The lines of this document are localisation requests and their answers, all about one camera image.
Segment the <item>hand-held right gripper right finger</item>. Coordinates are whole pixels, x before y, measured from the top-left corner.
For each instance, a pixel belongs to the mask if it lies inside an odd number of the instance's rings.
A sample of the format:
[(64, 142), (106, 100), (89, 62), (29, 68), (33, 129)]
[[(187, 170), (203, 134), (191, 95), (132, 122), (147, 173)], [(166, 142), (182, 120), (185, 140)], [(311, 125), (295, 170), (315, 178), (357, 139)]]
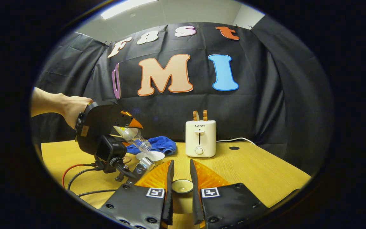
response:
[(268, 211), (244, 183), (232, 184), (190, 160), (193, 223), (201, 229), (241, 229)]

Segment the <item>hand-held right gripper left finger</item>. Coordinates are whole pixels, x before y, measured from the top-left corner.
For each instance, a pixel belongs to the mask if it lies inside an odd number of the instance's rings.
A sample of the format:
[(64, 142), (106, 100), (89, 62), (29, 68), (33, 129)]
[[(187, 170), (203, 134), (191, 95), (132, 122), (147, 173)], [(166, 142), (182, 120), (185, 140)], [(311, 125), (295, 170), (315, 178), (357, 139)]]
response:
[(154, 168), (136, 184), (121, 185), (100, 207), (112, 219), (140, 229), (173, 225), (174, 160)]

